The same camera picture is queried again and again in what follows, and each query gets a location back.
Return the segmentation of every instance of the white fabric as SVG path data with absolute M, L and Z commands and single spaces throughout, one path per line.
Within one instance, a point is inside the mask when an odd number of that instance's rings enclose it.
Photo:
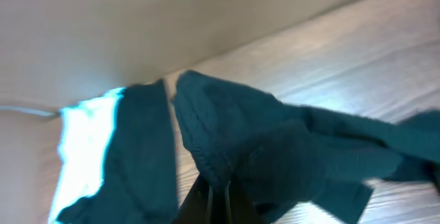
M 105 151 L 115 128 L 116 106 L 123 89 L 61 109 L 63 134 L 58 153 L 63 167 L 49 224 L 57 223 L 56 217 L 63 208 L 81 197 L 93 196 L 102 185 Z

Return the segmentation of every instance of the garment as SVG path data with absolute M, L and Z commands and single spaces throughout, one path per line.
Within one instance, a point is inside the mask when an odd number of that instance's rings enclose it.
M 312 201 L 357 223 L 372 193 L 363 180 L 432 179 L 434 170 L 405 168 L 440 164 L 440 133 L 283 104 L 194 71 L 177 81 L 174 105 L 201 175 L 221 190 L 235 174 L 267 222 Z
M 63 161 L 49 214 L 56 223 L 60 211 L 81 197 L 93 196 L 102 185 L 105 150 L 114 130 L 115 107 L 124 88 L 60 110 L 63 134 L 58 153 Z
M 104 159 L 104 182 L 61 223 L 170 223 L 177 213 L 175 144 L 163 81 L 125 89 Z

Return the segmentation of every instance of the wall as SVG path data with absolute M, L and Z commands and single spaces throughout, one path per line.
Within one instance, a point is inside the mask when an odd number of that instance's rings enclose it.
M 0 104 L 73 104 L 347 1 L 0 0 Z

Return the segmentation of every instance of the wooden floor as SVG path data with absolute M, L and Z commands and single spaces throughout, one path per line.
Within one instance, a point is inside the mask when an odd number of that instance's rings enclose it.
M 283 102 L 396 122 L 440 108 L 439 1 L 363 0 L 191 69 L 268 91 Z M 171 92 L 182 71 L 166 77 Z M 183 200 L 198 172 L 177 125 L 176 137 Z M 51 141 L 41 154 L 41 223 L 47 220 L 60 167 L 57 141 Z M 369 183 L 376 190 L 361 223 L 440 223 L 440 197 L 429 183 Z M 278 223 L 339 222 L 304 203 Z

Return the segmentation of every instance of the dark green cloth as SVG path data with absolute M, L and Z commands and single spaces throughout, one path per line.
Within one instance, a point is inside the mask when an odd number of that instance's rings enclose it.
M 235 174 L 269 222 L 313 201 L 357 223 L 372 193 L 363 180 L 432 179 L 432 170 L 418 169 L 440 164 L 438 132 L 283 104 L 194 71 L 180 76 L 174 104 L 201 175 L 221 190 Z M 406 175 L 409 167 L 417 175 Z
M 61 223 L 170 223 L 177 213 L 175 143 L 164 83 L 124 90 L 104 162 L 104 183 L 58 216 Z

